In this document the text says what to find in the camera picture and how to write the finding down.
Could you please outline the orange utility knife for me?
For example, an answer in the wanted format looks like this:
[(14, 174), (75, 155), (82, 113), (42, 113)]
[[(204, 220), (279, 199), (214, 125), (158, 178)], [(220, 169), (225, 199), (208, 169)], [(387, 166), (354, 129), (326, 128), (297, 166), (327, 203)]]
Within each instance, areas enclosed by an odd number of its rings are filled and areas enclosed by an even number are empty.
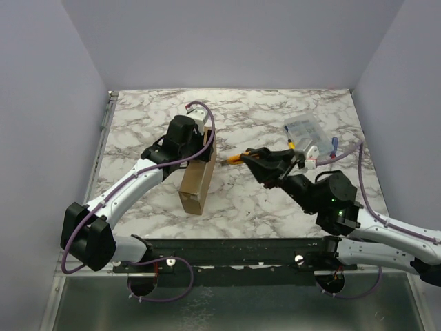
[(228, 157), (226, 160), (221, 161), (222, 166), (236, 166), (242, 164), (243, 161), (240, 159), (240, 154), (234, 155), (232, 157)]

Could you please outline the brown cardboard express box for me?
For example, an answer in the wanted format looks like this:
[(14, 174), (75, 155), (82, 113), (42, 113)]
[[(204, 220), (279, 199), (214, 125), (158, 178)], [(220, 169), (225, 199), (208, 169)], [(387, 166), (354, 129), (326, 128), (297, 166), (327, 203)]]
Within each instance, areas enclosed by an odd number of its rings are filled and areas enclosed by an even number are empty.
[(216, 138), (212, 143), (210, 161), (191, 160), (185, 169), (178, 191), (184, 212), (202, 215), (217, 157)]

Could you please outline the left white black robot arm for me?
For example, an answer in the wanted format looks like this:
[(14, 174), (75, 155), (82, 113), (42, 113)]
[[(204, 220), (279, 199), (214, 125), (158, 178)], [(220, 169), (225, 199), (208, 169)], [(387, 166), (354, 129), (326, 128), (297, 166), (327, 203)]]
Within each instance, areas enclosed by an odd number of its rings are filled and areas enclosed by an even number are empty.
[(149, 190), (161, 184), (183, 163), (212, 158), (214, 130), (205, 128), (207, 111), (200, 108), (176, 115), (164, 136), (146, 148), (130, 171), (111, 188), (86, 204), (65, 211), (60, 246), (93, 271), (110, 262), (128, 262), (137, 272), (148, 270), (148, 244), (135, 236), (117, 237), (121, 217)]

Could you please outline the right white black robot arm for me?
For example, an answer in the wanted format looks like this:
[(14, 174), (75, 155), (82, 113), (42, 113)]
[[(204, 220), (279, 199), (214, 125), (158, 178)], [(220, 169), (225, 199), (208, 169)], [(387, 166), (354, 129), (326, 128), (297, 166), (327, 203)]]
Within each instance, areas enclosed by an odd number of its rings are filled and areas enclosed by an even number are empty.
[(440, 231), (421, 228), (375, 212), (358, 203), (363, 185), (354, 186), (341, 171), (310, 181), (305, 173), (323, 166), (316, 146), (272, 152), (247, 149), (239, 159), (265, 188), (280, 188), (305, 214), (332, 236), (334, 246), (316, 253), (326, 270), (342, 265), (367, 264), (402, 270), (425, 283), (440, 285)]

